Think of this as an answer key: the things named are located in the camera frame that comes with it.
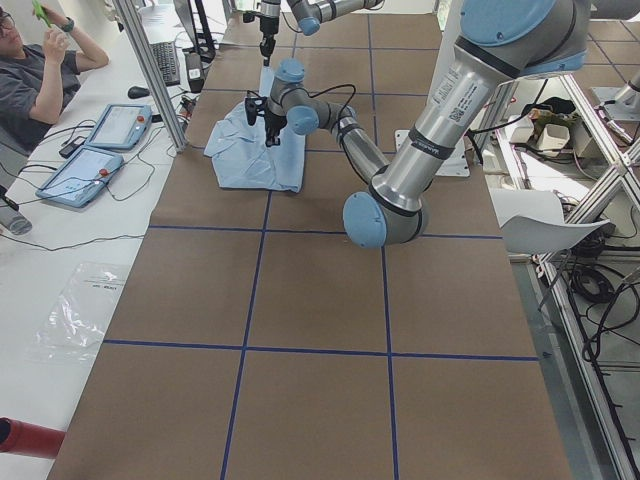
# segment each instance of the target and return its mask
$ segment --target tablet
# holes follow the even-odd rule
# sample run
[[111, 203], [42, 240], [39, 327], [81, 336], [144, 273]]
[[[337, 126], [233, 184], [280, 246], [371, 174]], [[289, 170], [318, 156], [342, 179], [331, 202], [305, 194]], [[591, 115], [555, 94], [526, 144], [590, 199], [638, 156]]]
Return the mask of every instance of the tablet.
[[90, 147], [126, 152], [140, 141], [150, 124], [149, 105], [110, 104], [84, 143]]
[[118, 153], [82, 146], [36, 190], [36, 196], [70, 207], [84, 207], [123, 166], [124, 158]]

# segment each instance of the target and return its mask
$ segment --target green object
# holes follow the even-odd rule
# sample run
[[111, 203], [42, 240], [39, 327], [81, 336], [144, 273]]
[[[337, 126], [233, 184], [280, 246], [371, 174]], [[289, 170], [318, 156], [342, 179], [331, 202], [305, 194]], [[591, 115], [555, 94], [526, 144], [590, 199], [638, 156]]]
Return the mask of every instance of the green object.
[[33, 3], [33, 11], [36, 14], [36, 18], [42, 20], [47, 24], [47, 27], [51, 28], [51, 20], [49, 20], [49, 17], [44, 12], [44, 8], [42, 8], [40, 2], [38, 0], [31, 0], [31, 3]]
[[68, 22], [60, 27], [60, 30], [62, 30], [64, 33], [71, 32], [76, 26], [76, 22], [74, 22], [72, 18], [67, 17], [67, 20]]

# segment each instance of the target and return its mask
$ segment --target computer mouse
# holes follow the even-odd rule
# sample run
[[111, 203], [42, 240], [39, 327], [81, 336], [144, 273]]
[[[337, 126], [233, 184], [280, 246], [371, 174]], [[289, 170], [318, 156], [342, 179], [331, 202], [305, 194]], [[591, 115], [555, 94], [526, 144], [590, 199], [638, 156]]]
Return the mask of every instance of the computer mouse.
[[142, 98], [149, 95], [149, 89], [144, 87], [131, 87], [127, 92], [129, 98]]

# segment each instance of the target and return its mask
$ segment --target plastic bag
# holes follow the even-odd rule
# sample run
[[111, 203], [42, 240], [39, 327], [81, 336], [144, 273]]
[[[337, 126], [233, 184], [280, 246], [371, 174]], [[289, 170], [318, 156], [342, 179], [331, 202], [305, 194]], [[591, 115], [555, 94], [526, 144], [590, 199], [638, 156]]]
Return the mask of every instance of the plastic bag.
[[57, 363], [93, 362], [130, 269], [88, 262], [78, 265], [36, 332], [29, 357]]

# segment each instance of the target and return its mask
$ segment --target person's hand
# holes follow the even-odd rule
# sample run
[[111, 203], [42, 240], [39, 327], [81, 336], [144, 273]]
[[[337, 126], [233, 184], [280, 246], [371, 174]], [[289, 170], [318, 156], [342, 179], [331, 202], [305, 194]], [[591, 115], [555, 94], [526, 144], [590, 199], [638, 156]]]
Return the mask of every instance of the person's hand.
[[56, 12], [51, 7], [48, 7], [46, 5], [42, 5], [42, 9], [44, 10], [44, 13], [47, 14], [47, 17], [49, 17], [49, 21], [53, 25], [56, 25], [58, 27], [62, 27], [63, 25], [66, 25], [69, 22], [67, 20], [67, 17], [65, 17], [64, 15]]
[[69, 48], [69, 40], [64, 32], [50, 28], [44, 33], [42, 50], [47, 61], [60, 65], [64, 60], [67, 48]]

